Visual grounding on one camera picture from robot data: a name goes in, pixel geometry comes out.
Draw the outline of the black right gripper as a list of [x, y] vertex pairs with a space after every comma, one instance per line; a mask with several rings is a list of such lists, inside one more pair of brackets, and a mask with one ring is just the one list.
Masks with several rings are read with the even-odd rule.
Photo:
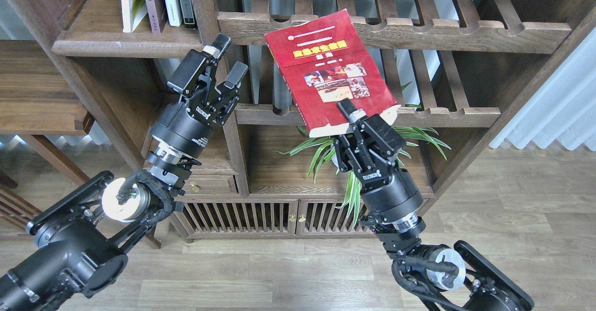
[[367, 116], [350, 99], [337, 102], [337, 108], [349, 124], [349, 133], [333, 142], [338, 166], [343, 172], [354, 172], [368, 210], [359, 224], [377, 230], [416, 229], [419, 188], [396, 161], [405, 139], [379, 114]]

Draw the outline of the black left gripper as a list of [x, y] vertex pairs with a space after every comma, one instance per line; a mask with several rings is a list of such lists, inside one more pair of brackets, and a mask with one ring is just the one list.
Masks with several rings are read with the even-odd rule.
[[167, 85], [181, 94], [178, 103], [168, 105], [151, 129], [158, 141], [153, 152], [166, 162], [197, 159], [213, 132], [213, 124], [223, 126], [238, 102], [238, 90], [249, 68], [236, 61], [223, 85], [196, 86], [199, 75], [217, 64], [232, 44], [231, 37], [218, 34], [202, 51], [190, 50]]

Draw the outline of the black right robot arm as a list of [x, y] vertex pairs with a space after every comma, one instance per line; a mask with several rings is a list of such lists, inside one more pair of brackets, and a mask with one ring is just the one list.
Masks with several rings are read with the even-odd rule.
[[423, 197], [395, 158], [405, 140], [379, 115], [367, 116], [349, 99], [337, 107], [350, 126], [334, 142], [340, 170], [353, 171], [362, 184], [360, 198], [370, 213], [360, 222], [370, 226], [392, 259], [396, 283], [431, 311], [533, 309], [530, 296], [468, 243], [421, 242], [425, 223], [416, 211]]

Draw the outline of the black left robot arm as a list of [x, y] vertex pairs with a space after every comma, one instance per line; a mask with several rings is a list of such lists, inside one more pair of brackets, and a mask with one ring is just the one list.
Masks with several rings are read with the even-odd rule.
[[168, 86], [180, 97], [151, 127], [158, 141], [147, 155], [151, 169], [126, 179], [100, 172], [27, 224], [38, 249], [1, 278], [3, 311], [55, 311], [73, 294], [92, 297], [115, 282], [127, 253], [158, 222], [183, 209], [175, 197], [200, 165], [212, 125], [225, 124], [236, 107], [248, 70], [237, 61], [217, 84], [231, 43], [218, 34], [201, 51], [190, 50], [173, 73]]

